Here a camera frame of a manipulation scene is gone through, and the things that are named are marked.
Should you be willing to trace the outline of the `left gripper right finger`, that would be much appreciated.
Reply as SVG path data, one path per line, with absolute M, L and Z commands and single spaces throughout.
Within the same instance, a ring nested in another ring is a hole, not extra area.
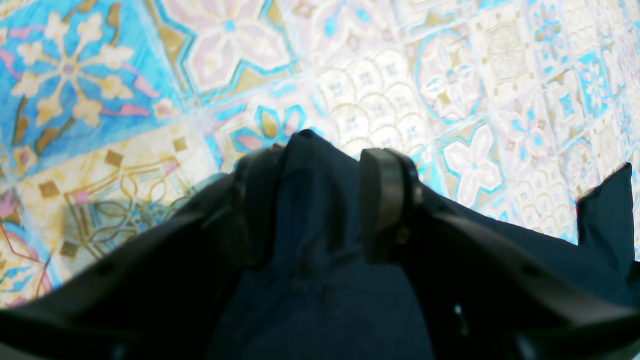
M 578 289 L 462 214 L 390 148 L 359 157 L 365 259 L 407 276 L 438 360 L 631 360 L 639 312 Z

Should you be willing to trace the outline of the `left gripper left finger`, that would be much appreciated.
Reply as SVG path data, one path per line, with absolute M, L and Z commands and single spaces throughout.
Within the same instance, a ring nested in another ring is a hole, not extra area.
M 284 153 L 249 153 L 169 219 L 2 310 L 1 358 L 203 360 L 240 274 L 272 256 Z

